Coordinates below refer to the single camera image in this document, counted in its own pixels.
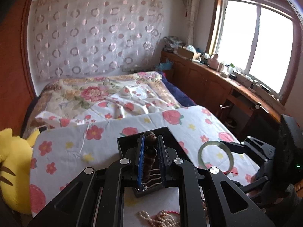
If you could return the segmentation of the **floral quilt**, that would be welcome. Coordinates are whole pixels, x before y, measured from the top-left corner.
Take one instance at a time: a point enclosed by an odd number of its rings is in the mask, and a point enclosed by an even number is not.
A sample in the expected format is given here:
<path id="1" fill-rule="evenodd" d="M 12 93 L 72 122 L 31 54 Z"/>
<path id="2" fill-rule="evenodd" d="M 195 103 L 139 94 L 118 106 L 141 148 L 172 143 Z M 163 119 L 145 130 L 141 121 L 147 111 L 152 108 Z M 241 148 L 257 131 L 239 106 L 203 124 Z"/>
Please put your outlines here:
<path id="1" fill-rule="evenodd" d="M 156 71 L 59 79 L 47 84 L 29 106 L 22 137 L 42 127 L 76 126 L 178 108 L 187 107 L 180 105 Z"/>

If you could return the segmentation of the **blue plastic bag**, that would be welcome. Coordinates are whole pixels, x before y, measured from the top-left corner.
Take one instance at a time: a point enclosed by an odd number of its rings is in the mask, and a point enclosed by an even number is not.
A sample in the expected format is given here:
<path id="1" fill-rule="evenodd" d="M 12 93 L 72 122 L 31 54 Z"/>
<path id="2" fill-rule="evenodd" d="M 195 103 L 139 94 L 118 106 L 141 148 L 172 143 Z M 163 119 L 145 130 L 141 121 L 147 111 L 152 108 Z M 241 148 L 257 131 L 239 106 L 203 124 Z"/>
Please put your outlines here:
<path id="1" fill-rule="evenodd" d="M 168 71 L 168 70 L 171 70 L 172 69 L 172 66 L 173 66 L 173 62 L 171 62 L 170 60 L 166 60 L 166 62 L 165 63 L 159 63 L 156 67 L 155 67 L 155 69 L 157 70 L 157 71 Z"/>

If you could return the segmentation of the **pink circle patterned curtain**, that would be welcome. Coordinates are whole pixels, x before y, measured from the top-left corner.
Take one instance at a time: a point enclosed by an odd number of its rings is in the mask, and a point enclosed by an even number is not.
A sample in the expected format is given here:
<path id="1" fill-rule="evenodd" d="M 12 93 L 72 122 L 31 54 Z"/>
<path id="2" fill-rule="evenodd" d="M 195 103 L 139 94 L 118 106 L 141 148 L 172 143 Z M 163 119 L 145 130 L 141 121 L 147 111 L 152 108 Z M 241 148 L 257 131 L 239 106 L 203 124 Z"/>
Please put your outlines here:
<path id="1" fill-rule="evenodd" d="M 164 28 L 161 0 L 37 0 L 30 18 L 43 80 L 149 68 Z"/>

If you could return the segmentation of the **window with white frame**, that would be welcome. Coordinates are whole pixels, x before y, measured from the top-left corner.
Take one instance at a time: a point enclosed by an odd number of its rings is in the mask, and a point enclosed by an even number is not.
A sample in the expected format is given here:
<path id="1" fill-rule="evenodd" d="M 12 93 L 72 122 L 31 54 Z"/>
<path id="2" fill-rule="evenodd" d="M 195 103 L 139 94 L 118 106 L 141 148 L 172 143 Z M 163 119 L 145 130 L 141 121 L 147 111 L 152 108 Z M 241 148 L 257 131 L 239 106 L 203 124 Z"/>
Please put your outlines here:
<path id="1" fill-rule="evenodd" d="M 300 49 L 298 19 L 286 0 L 215 0 L 206 51 L 258 81 L 282 105 Z"/>

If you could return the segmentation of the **wooden sideboard cabinet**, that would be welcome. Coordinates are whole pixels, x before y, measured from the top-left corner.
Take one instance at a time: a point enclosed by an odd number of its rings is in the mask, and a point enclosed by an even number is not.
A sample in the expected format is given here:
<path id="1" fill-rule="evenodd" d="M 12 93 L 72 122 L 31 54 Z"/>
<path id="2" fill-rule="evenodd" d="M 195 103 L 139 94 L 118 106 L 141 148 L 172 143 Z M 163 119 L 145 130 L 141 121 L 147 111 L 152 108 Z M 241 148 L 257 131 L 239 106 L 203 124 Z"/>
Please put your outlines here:
<path id="1" fill-rule="evenodd" d="M 244 85 L 224 78 L 211 68 L 162 51 L 171 61 L 167 79 L 197 105 L 206 107 L 238 140 L 252 136 L 274 145 L 281 114 Z"/>

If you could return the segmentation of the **dark blue blanket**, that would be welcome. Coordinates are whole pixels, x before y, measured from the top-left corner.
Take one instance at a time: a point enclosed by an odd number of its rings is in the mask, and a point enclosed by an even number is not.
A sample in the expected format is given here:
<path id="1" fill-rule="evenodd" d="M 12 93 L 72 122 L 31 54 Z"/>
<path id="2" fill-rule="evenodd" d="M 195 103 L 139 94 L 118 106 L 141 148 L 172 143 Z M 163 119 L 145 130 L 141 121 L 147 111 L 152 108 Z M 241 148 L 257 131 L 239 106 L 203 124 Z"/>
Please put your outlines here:
<path id="1" fill-rule="evenodd" d="M 163 72 L 158 71 L 158 73 L 162 75 L 162 82 L 170 91 L 170 93 L 174 96 L 174 98 L 180 103 L 180 105 L 182 105 L 183 107 L 191 107 L 196 105 L 196 103 L 192 99 L 190 99 L 184 92 L 182 92 L 178 87 L 169 82 Z"/>

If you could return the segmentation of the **yellow plush toy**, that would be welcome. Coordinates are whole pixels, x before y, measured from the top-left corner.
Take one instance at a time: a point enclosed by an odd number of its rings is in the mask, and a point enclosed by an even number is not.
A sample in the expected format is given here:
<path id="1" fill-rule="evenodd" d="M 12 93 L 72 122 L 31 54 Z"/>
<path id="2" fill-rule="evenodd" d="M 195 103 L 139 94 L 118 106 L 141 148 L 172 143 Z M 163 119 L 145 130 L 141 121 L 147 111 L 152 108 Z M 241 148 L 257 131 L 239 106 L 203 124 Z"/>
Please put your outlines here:
<path id="1" fill-rule="evenodd" d="M 40 131 L 35 130 L 27 139 L 13 136 L 12 129 L 1 131 L 1 196 L 12 210 L 29 215 L 30 167 L 33 146 Z"/>

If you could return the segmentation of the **beige side curtain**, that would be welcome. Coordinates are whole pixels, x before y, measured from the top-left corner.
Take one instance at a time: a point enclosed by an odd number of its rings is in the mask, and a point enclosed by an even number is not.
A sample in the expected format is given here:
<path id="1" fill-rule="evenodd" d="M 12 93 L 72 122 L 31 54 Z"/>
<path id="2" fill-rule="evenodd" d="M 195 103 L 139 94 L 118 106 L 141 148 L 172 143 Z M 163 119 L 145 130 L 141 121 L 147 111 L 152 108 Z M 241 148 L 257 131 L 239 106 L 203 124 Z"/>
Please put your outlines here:
<path id="1" fill-rule="evenodd" d="M 186 0 L 186 44 L 194 45 L 194 26 L 198 14 L 200 0 Z"/>

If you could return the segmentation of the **wooden wardrobe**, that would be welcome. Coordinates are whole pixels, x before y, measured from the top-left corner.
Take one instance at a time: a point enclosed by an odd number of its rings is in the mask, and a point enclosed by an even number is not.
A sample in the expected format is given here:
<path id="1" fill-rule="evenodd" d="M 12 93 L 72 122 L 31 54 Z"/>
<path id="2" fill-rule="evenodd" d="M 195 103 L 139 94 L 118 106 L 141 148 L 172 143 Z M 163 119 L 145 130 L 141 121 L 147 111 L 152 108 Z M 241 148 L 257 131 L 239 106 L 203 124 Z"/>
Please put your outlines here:
<path id="1" fill-rule="evenodd" d="M 36 94 L 28 59 L 28 17 L 32 0 L 1 0 L 1 129 L 21 135 Z"/>

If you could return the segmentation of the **silver flower hair pin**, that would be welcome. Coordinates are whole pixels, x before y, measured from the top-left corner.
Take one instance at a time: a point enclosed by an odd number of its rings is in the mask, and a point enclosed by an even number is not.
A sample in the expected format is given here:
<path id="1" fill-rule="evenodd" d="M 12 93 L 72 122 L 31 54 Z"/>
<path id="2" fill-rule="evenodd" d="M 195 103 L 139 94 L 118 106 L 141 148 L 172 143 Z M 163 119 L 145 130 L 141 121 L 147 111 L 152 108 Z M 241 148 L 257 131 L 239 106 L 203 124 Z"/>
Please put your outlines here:
<path id="1" fill-rule="evenodd" d="M 151 173 L 147 181 L 143 182 L 139 187 L 140 191 L 151 190 L 153 187 L 162 185 L 161 174 L 159 169 L 151 169 Z"/>

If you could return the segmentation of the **green jade bangle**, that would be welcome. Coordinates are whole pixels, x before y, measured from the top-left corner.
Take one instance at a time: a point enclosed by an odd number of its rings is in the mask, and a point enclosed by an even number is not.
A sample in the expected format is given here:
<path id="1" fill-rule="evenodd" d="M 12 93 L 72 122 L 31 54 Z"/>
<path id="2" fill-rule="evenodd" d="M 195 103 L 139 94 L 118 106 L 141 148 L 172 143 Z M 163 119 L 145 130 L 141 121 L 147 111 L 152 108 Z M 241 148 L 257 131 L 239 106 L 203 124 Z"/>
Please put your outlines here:
<path id="1" fill-rule="evenodd" d="M 198 151 L 199 168 L 209 169 L 213 166 L 218 167 L 228 175 L 234 168 L 234 157 L 231 150 L 223 142 L 207 141 Z"/>

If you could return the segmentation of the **black square jewelry box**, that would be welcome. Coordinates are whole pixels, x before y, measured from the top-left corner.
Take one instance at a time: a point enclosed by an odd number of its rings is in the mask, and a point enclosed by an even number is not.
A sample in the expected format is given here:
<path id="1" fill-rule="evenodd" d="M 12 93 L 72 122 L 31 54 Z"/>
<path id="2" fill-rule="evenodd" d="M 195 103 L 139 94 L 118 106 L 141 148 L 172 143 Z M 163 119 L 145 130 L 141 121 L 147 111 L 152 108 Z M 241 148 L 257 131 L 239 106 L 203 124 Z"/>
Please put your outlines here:
<path id="1" fill-rule="evenodd" d="M 134 183 L 133 192 L 137 198 L 151 194 L 162 188 L 178 187 L 178 174 L 181 171 L 173 163 L 173 160 L 180 158 L 190 162 L 185 149 L 176 140 L 167 127 L 158 128 L 138 134 L 126 135 L 117 139 L 120 156 L 131 160 L 133 165 L 132 177 Z M 147 181 L 151 169 L 159 169 L 162 185 L 153 187 L 151 190 L 140 191 L 139 187 Z"/>

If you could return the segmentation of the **strawberry flower print sheet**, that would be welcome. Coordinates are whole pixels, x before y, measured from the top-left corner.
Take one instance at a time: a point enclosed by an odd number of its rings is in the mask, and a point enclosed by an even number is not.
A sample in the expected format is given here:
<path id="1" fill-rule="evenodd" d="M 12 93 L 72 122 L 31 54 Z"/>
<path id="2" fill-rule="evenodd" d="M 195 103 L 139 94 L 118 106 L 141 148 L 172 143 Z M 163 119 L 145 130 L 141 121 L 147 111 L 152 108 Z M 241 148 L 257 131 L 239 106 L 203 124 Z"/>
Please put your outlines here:
<path id="1" fill-rule="evenodd" d="M 235 142 L 236 137 L 206 108 L 192 106 L 123 119 L 59 121 L 42 115 L 47 129 L 37 138 L 30 170 L 31 212 L 37 215 L 86 167 L 110 166 L 138 144 L 145 131 L 160 130 L 167 146 L 199 166 L 216 166 L 243 185 L 250 183 L 258 165 L 245 154 L 234 154 L 234 165 L 224 150 L 207 141 Z"/>

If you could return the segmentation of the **pink kettle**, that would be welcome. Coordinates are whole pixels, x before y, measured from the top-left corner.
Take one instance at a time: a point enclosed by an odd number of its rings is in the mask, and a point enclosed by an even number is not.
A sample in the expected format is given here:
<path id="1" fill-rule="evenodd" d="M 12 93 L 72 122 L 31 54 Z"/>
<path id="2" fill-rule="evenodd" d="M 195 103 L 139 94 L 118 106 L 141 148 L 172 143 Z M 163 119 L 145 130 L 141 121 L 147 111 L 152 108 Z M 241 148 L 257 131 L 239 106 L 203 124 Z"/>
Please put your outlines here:
<path id="1" fill-rule="evenodd" d="M 218 54 L 213 54 L 212 57 L 208 59 L 209 67 L 215 71 L 217 71 L 219 67 L 218 56 Z"/>

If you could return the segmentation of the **cardboard tissue box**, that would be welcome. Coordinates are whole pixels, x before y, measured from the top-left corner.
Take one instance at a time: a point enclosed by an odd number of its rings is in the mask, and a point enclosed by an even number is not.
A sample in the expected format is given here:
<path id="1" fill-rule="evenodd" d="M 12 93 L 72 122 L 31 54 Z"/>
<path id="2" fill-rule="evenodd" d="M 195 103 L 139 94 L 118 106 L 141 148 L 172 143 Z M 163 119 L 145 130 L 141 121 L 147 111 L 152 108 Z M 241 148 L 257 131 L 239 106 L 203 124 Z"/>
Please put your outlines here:
<path id="1" fill-rule="evenodd" d="M 177 54 L 186 58 L 186 59 L 190 59 L 190 60 L 199 59 L 199 57 L 201 56 L 201 53 L 192 52 L 192 51 L 187 50 L 186 48 L 183 48 L 183 47 L 178 47 Z"/>

